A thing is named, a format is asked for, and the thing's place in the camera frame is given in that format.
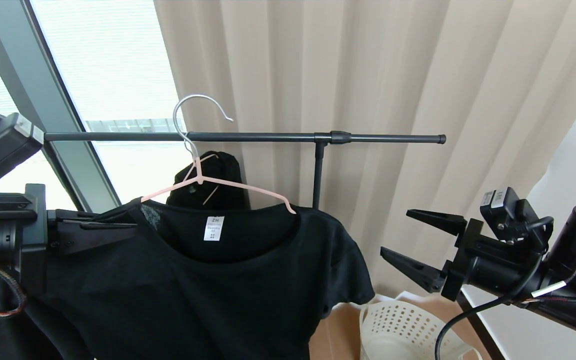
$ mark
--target horizontal bar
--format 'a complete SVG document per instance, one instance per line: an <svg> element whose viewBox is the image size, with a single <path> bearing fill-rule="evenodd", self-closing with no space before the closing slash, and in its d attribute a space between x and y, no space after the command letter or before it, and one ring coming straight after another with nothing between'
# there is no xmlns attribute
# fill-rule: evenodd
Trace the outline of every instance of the horizontal bar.
<svg viewBox="0 0 576 360"><path fill-rule="evenodd" d="M197 142L446 142L446 135L354 135L349 132L188 132ZM46 132L44 141L182 141L176 132Z"/></svg>

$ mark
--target hanger hook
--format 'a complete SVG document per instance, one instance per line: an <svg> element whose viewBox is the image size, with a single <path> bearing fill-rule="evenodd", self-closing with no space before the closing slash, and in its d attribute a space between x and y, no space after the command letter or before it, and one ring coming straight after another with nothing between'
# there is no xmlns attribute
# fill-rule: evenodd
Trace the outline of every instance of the hanger hook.
<svg viewBox="0 0 576 360"><path fill-rule="evenodd" d="M176 105L174 105L174 110L172 111L172 120L173 120L173 124L174 124L174 129L176 129L176 132L178 132L178 134L181 135L181 137L183 137L183 146L185 146L186 150L188 150L188 151L190 151L190 153L192 153L192 159L194 161L194 159L199 157L199 151L197 150L197 146L195 146L195 143L188 138L188 133L182 131L181 125L179 123L179 118L177 117L177 112L179 111L179 109L181 109L181 105L183 103L185 103L186 100L190 100L192 98L208 99L208 100L212 101L215 105L217 105L219 110L221 110L221 114L223 115L224 118L226 118L227 121L230 121L232 123L234 121L234 119L229 117L228 115L226 115L226 111L224 111L224 108L222 107L222 105L219 104L219 102L217 102L217 100L215 100L214 98L212 98L208 95L204 95L201 93L193 93L193 94L187 95L184 98L182 98L181 100L179 100L179 102L176 103Z"/></svg>

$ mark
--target white plastic basket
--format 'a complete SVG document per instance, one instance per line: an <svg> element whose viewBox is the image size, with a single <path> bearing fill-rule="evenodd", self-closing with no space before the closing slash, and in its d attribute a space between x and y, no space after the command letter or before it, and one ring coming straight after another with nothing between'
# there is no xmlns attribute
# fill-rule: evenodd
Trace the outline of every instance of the white plastic basket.
<svg viewBox="0 0 576 360"><path fill-rule="evenodd" d="M361 360L434 360L435 342L446 325L430 312L404 301L364 305L359 313ZM474 351L450 330L441 343L441 360L462 360Z"/></svg>

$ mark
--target curtain fold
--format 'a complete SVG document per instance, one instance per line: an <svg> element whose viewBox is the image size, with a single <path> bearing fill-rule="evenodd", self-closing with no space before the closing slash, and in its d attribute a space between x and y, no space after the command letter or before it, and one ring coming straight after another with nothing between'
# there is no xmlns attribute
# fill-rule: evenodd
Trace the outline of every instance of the curtain fold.
<svg viewBox="0 0 576 360"><path fill-rule="evenodd" d="M359 244L378 292L420 292L380 246L441 268L454 239L409 208L477 217L527 196L576 119L576 0L166 1L155 8L195 132L446 134L445 145L326 147L320 209ZM311 143L201 144L246 181L310 206ZM274 204L251 193L254 208Z"/></svg>

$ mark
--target clothing tag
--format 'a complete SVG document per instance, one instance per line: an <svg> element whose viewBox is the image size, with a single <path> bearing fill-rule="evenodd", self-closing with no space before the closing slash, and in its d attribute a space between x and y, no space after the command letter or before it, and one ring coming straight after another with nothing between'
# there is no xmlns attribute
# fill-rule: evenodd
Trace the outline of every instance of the clothing tag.
<svg viewBox="0 0 576 360"><path fill-rule="evenodd" d="M208 216L206 220L206 231L203 233L204 242L218 242L222 237L224 227L224 216Z"/></svg>

